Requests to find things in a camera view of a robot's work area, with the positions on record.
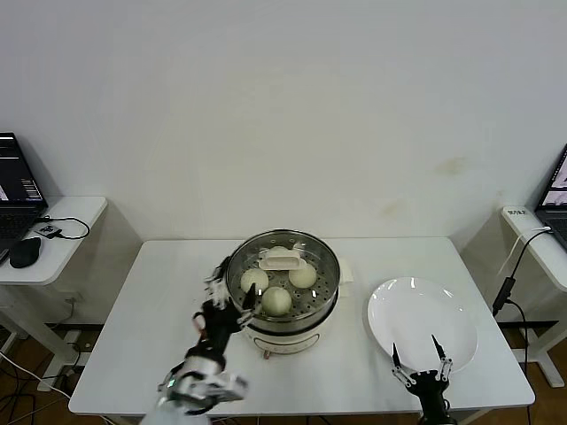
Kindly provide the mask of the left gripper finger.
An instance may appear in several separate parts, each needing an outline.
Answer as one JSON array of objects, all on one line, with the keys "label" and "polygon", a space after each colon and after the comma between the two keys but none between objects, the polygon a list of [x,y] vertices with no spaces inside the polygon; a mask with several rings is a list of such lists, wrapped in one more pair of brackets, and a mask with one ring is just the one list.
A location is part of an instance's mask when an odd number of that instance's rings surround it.
[{"label": "left gripper finger", "polygon": [[224,281],[229,267],[230,259],[224,259],[212,274],[205,279],[206,301],[203,303],[204,310],[224,310],[230,301],[230,294]]},{"label": "left gripper finger", "polygon": [[254,282],[246,292],[244,302],[242,304],[241,317],[237,321],[240,328],[245,328],[256,314],[256,298],[257,290],[256,283]]}]

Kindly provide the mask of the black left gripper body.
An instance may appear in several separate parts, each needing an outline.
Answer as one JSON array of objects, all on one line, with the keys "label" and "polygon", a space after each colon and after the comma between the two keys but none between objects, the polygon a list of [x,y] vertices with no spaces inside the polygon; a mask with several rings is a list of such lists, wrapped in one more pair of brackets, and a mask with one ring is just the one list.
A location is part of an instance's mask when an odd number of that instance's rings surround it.
[{"label": "black left gripper body", "polygon": [[199,333],[199,344],[215,351],[224,351],[232,334],[241,331],[241,313],[233,305],[218,309],[213,305],[202,305],[193,314],[193,325]]}]

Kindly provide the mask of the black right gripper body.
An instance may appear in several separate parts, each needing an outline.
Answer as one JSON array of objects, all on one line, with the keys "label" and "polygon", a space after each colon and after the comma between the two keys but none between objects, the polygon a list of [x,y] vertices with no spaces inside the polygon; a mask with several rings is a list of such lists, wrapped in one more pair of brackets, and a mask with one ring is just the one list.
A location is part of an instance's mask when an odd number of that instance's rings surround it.
[{"label": "black right gripper body", "polygon": [[407,390],[419,398],[421,403],[443,403],[447,389],[447,376],[437,370],[428,370],[410,375]]}]

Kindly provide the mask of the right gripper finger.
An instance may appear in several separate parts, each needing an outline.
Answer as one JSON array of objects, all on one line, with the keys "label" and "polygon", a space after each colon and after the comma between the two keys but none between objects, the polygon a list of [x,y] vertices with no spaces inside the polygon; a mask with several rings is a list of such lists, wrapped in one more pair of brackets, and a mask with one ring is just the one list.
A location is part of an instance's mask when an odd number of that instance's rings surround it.
[{"label": "right gripper finger", "polygon": [[436,353],[439,357],[439,367],[435,375],[435,380],[448,382],[450,373],[453,368],[453,360],[446,355],[444,348],[438,342],[437,338],[434,335],[432,335],[431,338],[434,343]]},{"label": "right gripper finger", "polygon": [[412,388],[416,381],[402,367],[396,344],[392,344],[392,374],[406,387]]}]

